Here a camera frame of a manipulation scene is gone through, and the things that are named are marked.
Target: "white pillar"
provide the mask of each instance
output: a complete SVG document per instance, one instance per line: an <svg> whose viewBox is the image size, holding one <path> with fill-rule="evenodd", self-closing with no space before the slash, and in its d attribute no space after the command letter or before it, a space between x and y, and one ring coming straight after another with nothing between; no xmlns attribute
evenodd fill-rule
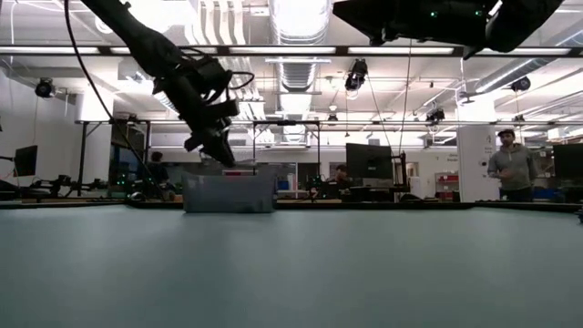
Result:
<svg viewBox="0 0 583 328"><path fill-rule="evenodd" d="M114 106L114 98L106 90L99 89L99 95L105 102L107 109L111 113ZM88 88L85 93L77 95L77 120L81 121L109 121L109 116L103 109L93 89ZM96 125L89 125L87 132ZM83 182L88 183L93 179L108 180L109 173L109 150L111 147L111 125L102 124L86 138L85 145L85 165L83 166ZM75 156L74 167L79 167L81 153L81 131L79 130L79 142L77 143L77 154Z"/></svg>
<svg viewBox="0 0 583 328"><path fill-rule="evenodd" d="M459 104L457 115L461 121L496 121L494 101L480 98L471 104ZM461 201L499 199L498 181L487 175L488 161L495 152L494 126L462 126L457 129Z"/></svg>

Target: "robotic arm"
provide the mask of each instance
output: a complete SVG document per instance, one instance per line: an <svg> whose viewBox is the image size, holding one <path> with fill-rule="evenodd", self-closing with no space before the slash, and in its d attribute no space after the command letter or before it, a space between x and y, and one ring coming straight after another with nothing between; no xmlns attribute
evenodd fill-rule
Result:
<svg viewBox="0 0 583 328"><path fill-rule="evenodd" d="M131 55L146 73L154 77L153 93L165 92L179 118L189 126L191 136L184 143L187 151L202 145L202 152L232 167L235 158L228 143L230 118L239 115L229 98L233 72L225 70L216 58L203 55L199 60L183 53L161 33L141 24L129 13L129 3L119 0L81 0L128 46ZM237 73L251 76L252 73ZM212 104L226 92L227 101Z"/></svg>

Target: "security camera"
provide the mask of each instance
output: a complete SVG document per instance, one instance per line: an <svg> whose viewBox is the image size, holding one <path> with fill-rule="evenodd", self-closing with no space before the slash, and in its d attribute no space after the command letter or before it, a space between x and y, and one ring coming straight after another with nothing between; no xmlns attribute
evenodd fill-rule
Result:
<svg viewBox="0 0 583 328"><path fill-rule="evenodd" d="M43 77L36 85L35 94L41 98L52 98L56 95L56 88L53 86L53 79Z"/></svg>
<svg viewBox="0 0 583 328"><path fill-rule="evenodd" d="M515 81L510 85L510 89L514 92L518 91L528 91L530 89L530 79L528 77L522 77L518 81Z"/></svg>

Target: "baseball cap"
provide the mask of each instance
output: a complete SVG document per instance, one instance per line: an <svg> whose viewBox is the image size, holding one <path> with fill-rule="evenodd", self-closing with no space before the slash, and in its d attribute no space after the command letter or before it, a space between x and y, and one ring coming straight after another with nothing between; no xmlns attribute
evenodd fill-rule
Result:
<svg viewBox="0 0 583 328"><path fill-rule="evenodd" d="M505 134L509 134L509 135L512 135L512 137L515 137L514 130L512 128L507 128L505 130L498 132L499 137L502 137Z"/></svg>

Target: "desk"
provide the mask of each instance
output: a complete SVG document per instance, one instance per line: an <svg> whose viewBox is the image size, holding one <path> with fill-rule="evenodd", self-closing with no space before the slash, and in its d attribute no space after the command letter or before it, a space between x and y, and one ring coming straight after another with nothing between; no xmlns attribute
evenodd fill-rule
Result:
<svg viewBox="0 0 583 328"><path fill-rule="evenodd" d="M0 327L582 327L583 229L519 210L0 210Z"/></svg>
<svg viewBox="0 0 583 328"><path fill-rule="evenodd" d="M293 204L293 203L312 203L311 200L277 200L278 204ZM319 204L340 204L341 200L316 200Z"/></svg>

